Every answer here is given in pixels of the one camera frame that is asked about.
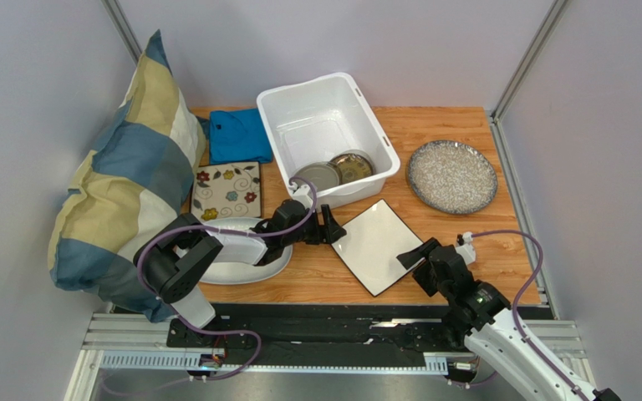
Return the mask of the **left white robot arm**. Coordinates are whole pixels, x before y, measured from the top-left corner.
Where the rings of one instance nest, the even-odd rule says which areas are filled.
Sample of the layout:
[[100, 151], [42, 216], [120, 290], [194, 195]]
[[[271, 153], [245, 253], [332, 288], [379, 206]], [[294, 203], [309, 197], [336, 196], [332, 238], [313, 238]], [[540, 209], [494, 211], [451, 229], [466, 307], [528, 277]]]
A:
[[141, 284], [172, 307], [191, 330], [206, 334], [216, 316], [198, 283], [214, 263], [266, 266], [293, 244], [332, 245], [347, 231], [328, 205], [284, 201], [273, 216], [241, 231], [206, 226], [190, 213], [173, 220], [134, 256]]

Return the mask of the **large white oval plate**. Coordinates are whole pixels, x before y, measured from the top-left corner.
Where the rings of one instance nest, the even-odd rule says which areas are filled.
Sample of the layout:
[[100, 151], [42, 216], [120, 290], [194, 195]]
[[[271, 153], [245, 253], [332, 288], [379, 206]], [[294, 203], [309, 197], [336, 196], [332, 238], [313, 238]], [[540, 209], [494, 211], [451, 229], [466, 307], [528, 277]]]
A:
[[[256, 217], [230, 217], [207, 221], [205, 225], [222, 229], [249, 231], [261, 221], [261, 218]], [[203, 275], [201, 274], [201, 268], [194, 267], [189, 277], [199, 278], [199, 282], [207, 284], [228, 286], [261, 282], [276, 276], [286, 267], [291, 260], [292, 249], [291, 246], [287, 246], [283, 249], [278, 259], [263, 266], [252, 266], [236, 261], [222, 261], [222, 257], [218, 256], [215, 263], [210, 266], [203, 265], [206, 268]]]

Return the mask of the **white plastic bin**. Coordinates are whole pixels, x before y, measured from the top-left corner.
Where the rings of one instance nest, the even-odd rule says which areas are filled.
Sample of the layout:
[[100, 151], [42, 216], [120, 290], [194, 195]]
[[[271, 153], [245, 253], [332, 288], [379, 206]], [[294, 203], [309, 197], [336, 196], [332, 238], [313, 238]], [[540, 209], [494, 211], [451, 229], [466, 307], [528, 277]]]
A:
[[377, 195], [400, 170], [400, 157], [354, 78], [343, 72], [300, 84], [268, 89], [257, 96], [257, 109], [288, 193], [302, 168], [330, 162], [356, 151], [374, 173], [318, 192], [332, 208]]

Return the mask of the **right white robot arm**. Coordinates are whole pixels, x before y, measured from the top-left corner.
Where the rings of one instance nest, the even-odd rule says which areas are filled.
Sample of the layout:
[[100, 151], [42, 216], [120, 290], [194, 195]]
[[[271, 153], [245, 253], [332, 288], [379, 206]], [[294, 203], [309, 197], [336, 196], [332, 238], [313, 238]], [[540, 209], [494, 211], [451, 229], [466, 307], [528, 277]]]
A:
[[443, 323], [450, 338], [488, 363], [526, 400], [618, 399], [612, 389], [597, 389], [580, 378], [532, 332], [518, 313], [519, 295], [509, 301], [472, 275], [468, 266], [476, 259], [475, 237], [460, 234], [454, 245], [431, 238], [396, 257], [427, 295], [439, 293], [448, 301]]

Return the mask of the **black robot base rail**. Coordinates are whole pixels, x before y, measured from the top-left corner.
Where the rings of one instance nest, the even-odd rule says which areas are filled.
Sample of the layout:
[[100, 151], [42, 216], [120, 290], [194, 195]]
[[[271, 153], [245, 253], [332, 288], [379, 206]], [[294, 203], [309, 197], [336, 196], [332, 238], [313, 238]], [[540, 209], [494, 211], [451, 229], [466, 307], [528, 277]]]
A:
[[262, 339], [255, 365], [414, 368], [424, 353], [468, 351], [444, 320], [447, 305], [217, 303], [208, 334], [170, 322], [166, 346], [213, 348], [242, 363]]

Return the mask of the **grey speckled saucer plate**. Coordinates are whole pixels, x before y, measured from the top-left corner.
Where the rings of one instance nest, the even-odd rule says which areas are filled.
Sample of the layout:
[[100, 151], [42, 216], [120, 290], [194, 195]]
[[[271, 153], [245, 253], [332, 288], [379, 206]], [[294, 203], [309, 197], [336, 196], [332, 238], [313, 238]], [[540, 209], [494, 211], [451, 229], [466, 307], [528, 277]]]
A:
[[341, 185], [340, 170], [336, 164], [330, 161], [305, 165], [293, 175], [310, 182], [317, 191], [329, 190]]

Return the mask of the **white rectangular plate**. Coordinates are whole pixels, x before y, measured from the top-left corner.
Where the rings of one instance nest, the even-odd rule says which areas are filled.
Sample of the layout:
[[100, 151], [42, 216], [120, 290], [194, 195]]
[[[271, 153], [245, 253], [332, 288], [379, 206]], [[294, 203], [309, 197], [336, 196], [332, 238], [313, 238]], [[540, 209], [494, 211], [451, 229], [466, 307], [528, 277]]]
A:
[[340, 260], [373, 297], [402, 279], [408, 270], [397, 256], [422, 240], [385, 200], [379, 200], [343, 225], [346, 235], [332, 247]]

